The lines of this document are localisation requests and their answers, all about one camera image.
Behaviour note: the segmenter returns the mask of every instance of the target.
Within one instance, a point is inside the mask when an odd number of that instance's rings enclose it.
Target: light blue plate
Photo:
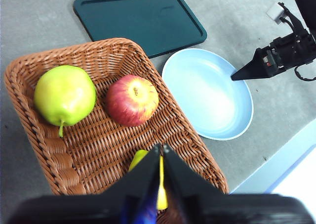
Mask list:
[[[198,48],[173,54],[162,78],[197,133],[214,140],[242,135],[253,115],[245,81],[232,81],[236,69],[225,59]]]

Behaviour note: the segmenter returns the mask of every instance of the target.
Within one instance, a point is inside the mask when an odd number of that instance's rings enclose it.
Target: dark green tray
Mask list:
[[[205,41],[207,33],[184,0],[75,0],[92,41],[131,39],[148,57]]]

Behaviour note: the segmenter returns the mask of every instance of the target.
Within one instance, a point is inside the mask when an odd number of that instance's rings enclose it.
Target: woven basket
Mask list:
[[[40,76],[63,64],[83,68],[93,80],[98,98],[90,115],[64,127],[61,139],[58,127],[35,110],[33,94]],[[120,126],[104,110],[109,85],[127,74],[146,78],[159,93],[157,111],[137,127]],[[101,193],[124,176],[137,150],[149,150],[158,142],[167,142],[194,171],[228,192],[210,152],[133,41],[115,38],[22,56],[9,64],[4,81],[54,194]]]

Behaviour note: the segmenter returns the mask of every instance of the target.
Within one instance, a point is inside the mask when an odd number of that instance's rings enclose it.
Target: gray table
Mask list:
[[[21,200],[51,193],[4,88],[3,72],[21,55],[90,41],[73,12],[73,1],[1,0],[2,220]],[[291,33],[287,25],[277,25],[265,14],[274,2],[284,2],[300,17],[294,0],[185,1],[208,33],[195,47],[224,57],[237,69],[252,59],[257,47]],[[152,59],[159,72],[170,55]],[[316,75],[315,63],[301,71],[306,77]],[[246,133],[230,141],[203,138],[231,190],[316,117],[316,82],[298,80],[293,70],[247,83],[254,116]]]

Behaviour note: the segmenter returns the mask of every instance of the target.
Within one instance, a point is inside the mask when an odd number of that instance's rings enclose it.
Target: apple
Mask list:
[[[110,85],[105,105],[110,117],[123,126],[145,123],[158,107],[158,93],[153,84],[141,77],[127,75]]]
[[[135,156],[132,160],[132,162],[129,165],[128,171],[130,172],[148,153],[146,150],[138,150],[135,153]],[[158,197],[157,197],[157,209],[158,210],[164,210],[168,207],[168,201],[167,201],[167,194],[166,190],[163,186],[163,158],[160,156],[160,164],[159,164],[159,189],[158,189]]]
[[[80,67],[62,65],[44,73],[36,84],[34,105],[51,124],[74,125],[94,108],[96,90],[89,75]]]

